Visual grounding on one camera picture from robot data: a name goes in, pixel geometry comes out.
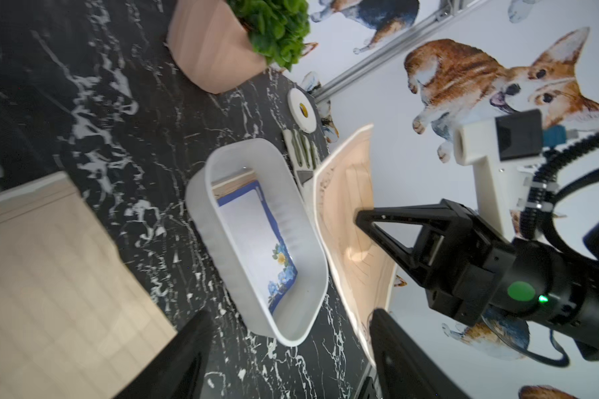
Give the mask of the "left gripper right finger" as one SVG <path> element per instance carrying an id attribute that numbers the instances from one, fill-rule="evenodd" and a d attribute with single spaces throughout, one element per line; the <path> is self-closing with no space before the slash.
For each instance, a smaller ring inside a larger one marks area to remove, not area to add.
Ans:
<path id="1" fill-rule="evenodd" d="M 464 393 L 384 309 L 369 324 L 384 398 L 466 398 Z"/>

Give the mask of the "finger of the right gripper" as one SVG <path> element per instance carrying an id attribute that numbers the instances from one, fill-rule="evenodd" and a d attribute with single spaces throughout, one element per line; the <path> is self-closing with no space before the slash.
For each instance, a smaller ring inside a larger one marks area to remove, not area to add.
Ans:
<path id="1" fill-rule="evenodd" d="M 356 226 L 421 287 L 432 287 L 436 258 L 454 221 L 446 204 L 374 208 L 355 216 Z"/>

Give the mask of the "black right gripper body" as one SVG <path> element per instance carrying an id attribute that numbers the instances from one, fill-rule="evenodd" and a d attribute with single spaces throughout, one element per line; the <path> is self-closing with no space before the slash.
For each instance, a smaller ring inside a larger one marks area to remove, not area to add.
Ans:
<path id="1" fill-rule="evenodd" d="M 599 264 L 537 241 L 507 241 L 462 205 L 417 210 L 414 280 L 429 307 L 469 326 L 494 314 L 572 338 L 599 359 Z"/>

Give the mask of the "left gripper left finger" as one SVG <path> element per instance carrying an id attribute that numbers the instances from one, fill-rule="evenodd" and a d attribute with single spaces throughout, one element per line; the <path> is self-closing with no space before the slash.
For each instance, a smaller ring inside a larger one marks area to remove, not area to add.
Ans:
<path id="1" fill-rule="evenodd" d="M 212 338 L 211 314 L 201 310 L 116 396 L 200 398 Z"/>

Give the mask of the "tan stationery paper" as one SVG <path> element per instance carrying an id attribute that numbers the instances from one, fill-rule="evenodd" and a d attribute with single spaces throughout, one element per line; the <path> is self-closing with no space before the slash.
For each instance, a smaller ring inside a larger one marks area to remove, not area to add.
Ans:
<path id="1" fill-rule="evenodd" d="M 67 174 L 0 193 L 0 398 L 112 398 L 176 336 Z"/>
<path id="2" fill-rule="evenodd" d="M 370 145 L 373 126 L 363 126 L 336 148 L 305 187 L 307 207 L 345 312 L 371 365 L 369 324 L 386 310 L 396 263 L 355 224 L 360 210 L 374 209 Z"/>

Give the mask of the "white storage box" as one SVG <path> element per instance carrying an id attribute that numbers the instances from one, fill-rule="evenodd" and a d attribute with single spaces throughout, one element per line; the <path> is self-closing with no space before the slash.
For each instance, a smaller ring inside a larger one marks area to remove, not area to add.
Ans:
<path id="1" fill-rule="evenodd" d="M 213 151 L 187 184 L 185 201 L 246 327 L 287 347 L 302 344 L 329 272 L 278 149 L 251 139 Z"/>

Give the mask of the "blue bordered floral paper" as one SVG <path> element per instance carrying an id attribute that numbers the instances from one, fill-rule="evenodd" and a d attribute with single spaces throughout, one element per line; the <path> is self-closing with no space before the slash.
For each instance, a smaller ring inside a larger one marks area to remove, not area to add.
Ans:
<path id="1" fill-rule="evenodd" d="M 241 264 L 270 313 L 296 282 L 298 271 L 258 181 L 217 201 Z"/>

